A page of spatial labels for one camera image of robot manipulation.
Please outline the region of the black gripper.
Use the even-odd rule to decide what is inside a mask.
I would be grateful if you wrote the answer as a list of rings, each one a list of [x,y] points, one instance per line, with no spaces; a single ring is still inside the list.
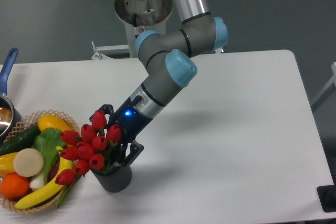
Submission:
[[[111,104],[104,104],[90,117],[94,129],[109,129],[117,124],[121,129],[121,146],[118,150],[117,163],[122,166],[131,165],[144,150],[136,136],[152,121],[143,115],[135,106],[140,103],[141,96],[127,98],[114,112]]]

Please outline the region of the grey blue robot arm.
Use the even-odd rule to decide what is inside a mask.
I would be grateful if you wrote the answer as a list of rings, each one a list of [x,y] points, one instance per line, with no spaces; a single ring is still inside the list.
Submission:
[[[197,74],[192,57],[215,52],[228,41],[224,21],[214,17],[206,0],[115,0],[118,17],[131,26],[130,55],[148,77],[110,115],[108,125],[121,127],[116,160],[131,164],[142,152],[136,136]]]

